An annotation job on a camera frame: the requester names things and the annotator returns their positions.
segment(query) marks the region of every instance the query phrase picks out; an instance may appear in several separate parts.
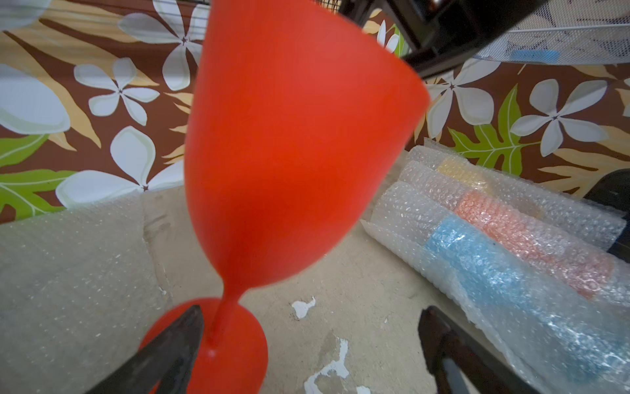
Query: black object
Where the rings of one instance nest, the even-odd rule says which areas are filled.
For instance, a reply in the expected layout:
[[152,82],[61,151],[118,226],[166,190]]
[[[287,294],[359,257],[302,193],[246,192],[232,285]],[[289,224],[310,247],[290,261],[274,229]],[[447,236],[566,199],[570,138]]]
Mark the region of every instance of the black object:
[[203,335],[203,314],[193,305],[125,364],[86,394],[184,394]]
[[438,394],[468,394],[459,371],[481,394],[539,394],[436,306],[422,311],[418,335]]
[[422,78],[460,66],[547,0],[343,0],[338,10],[363,27],[372,10],[394,18]]
[[608,253],[630,262],[630,170],[617,170],[607,174],[584,198],[626,213],[626,228],[608,249]]

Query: bubble wrap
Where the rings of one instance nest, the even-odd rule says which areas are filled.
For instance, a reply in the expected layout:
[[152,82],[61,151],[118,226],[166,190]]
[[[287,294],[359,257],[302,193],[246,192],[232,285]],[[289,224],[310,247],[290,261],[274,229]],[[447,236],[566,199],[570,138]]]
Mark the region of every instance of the bubble wrap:
[[140,196],[0,226],[0,393],[84,393],[166,311]]
[[[406,183],[396,182],[376,209],[381,215],[363,222],[368,234],[460,304],[532,386],[545,393],[630,389],[624,322],[532,270]],[[403,228],[407,222],[398,217],[423,222],[416,228],[424,233],[416,239],[426,239],[424,245],[402,235],[414,230]]]
[[436,141],[434,141],[434,140],[432,140],[430,138],[425,137],[425,140],[423,141],[423,143],[424,143],[424,146],[426,146],[428,148],[435,149],[437,151],[442,151],[444,153],[448,153],[448,154],[450,154],[452,156],[455,156],[455,157],[461,157],[452,148],[449,148],[446,145],[442,145],[441,143],[436,142]]
[[416,161],[407,163],[400,180],[583,297],[602,305],[630,307],[630,265],[615,256]]
[[434,149],[436,145],[433,143],[430,148],[416,146],[409,152],[408,159],[482,190],[520,212],[559,227],[602,250],[608,250],[626,226],[626,221],[612,211],[499,171],[472,165],[456,154],[445,152],[448,148]]

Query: floral fabric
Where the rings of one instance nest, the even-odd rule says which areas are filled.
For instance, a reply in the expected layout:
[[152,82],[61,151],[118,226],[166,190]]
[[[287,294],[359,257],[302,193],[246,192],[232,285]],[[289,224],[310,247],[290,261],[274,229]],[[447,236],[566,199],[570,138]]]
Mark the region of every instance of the floral fabric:
[[[12,4],[0,15],[0,223],[182,184],[211,7]],[[409,50],[379,10],[364,32],[393,55]],[[431,137],[478,165],[580,197],[630,168],[630,65],[470,60],[427,83],[432,107],[408,149]]]

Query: glass base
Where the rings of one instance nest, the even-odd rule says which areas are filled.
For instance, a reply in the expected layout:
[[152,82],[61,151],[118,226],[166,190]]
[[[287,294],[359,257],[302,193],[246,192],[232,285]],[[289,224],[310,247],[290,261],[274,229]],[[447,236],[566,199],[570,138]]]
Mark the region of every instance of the glass base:
[[192,305],[201,306],[203,336],[188,384],[189,394],[255,394],[267,371],[267,341],[258,320],[238,305],[227,331],[216,350],[209,348],[208,335],[219,298],[199,298],[181,304],[164,314],[151,327],[140,348],[148,344]]

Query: mesh basket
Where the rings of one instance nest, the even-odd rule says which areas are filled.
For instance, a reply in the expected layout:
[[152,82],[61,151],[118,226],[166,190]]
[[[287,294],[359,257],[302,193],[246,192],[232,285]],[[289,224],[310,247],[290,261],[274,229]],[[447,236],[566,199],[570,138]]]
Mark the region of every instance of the mesh basket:
[[550,0],[475,57],[545,64],[630,62],[630,0]]
[[314,0],[315,3],[318,3],[320,6],[332,11],[333,13],[337,13],[339,11],[339,7],[341,6],[341,0]]

